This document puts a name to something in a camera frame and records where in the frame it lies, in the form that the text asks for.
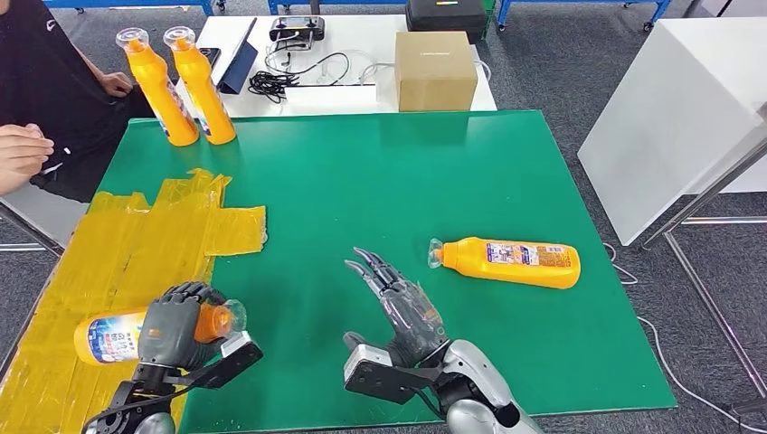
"yellow tape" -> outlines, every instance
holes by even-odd
[[[171,286],[210,281],[213,257],[261,251],[266,208],[222,209],[230,178],[166,179],[154,206],[99,192],[80,220],[0,385],[0,432],[77,434],[107,408],[135,363],[90,366],[72,334],[100,312],[147,306]],[[184,400],[173,401],[178,422]]]

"green table mat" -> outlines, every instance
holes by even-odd
[[[264,358],[218,391],[194,391],[181,432],[318,429],[435,421],[346,392],[341,336],[392,336],[343,259],[381,254],[421,282],[451,338],[481,348],[531,414],[676,405],[581,196],[538,111],[412,113],[236,122],[225,146],[170,146],[131,122],[101,190],[154,201],[195,167],[232,177],[227,207],[267,205],[264,251],[216,260],[213,285],[248,309]],[[431,238],[574,246],[574,288],[429,269]]]

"cardboard box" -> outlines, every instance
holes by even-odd
[[[477,70],[466,33],[397,33],[394,76],[400,111],[471,109]]]

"robotic arm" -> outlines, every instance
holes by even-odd
[[[167,290],[149,305],[138,337],[138,366],[109,407],[85,423],[83,434],[174,434],[170,401],[196,387],[218,389],[263,357],[248,332],[199,342],[195,329],[203,304],[224,296],[203,282]],[[222,358],[205,365],[217,353]],[[188,371],[182,375],[181,370]],[[176,386],[185,386],[177,390]]]
[[[394,338],[380,347],[355,332],[344,342],[345,388],[404,404],[419,395],[453,434],[542,434],[514,400],[493,363],[471,342],[451,341],[440,314],[421,287],[375,253],[355,248],[362,264],[346,265],[381,302]],[[422,391],[428,387],[438,405]]]

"orange bottle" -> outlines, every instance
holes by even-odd
[[[234,140],[234,124],[211,80],[210,62],[194,45],[194,31],[182,25],[171,27],[163,36],[163,41],[173,52],[175,68],[197,109],[205,137],[214,145]]]
[[[445,266],[464,276],[567,289],[581,276],[578,251],[546,242],[483,240],[468,237],[455,242],[431,240],[429,267]]]
[[[196,142],[200,136],[197,126],[168,79],[165,61],[149,46],[147,31],[137,27],[121,30],[116,42],[125,50],[130,71],[147,96],[168,141],[175,146]]]
[[[108,312],[80,322],[74,330],[74,348],[88,364],[136,360],[138,337],[147,316],[145,307]],[[203,344],[245,329],[245,307],[237,300],[214,306],[203,303],[194,329],[194,340]]]

